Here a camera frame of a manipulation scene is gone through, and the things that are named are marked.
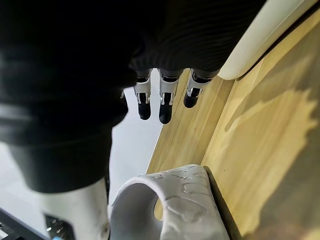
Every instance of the wooden surface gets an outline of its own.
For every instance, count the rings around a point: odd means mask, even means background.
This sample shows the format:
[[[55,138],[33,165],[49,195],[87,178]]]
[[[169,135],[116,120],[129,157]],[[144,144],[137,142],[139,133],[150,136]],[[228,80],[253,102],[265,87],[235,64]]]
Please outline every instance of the wooden surface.
[[[200,164],[218,123],[234,81],[215,77],[193,108],[184,106],[189,70],[180,77],[172,119],[163,126],[148,173],[186,164]]]
[[[246,240],[320,240],[320,10],[234,83],[202,161]]]

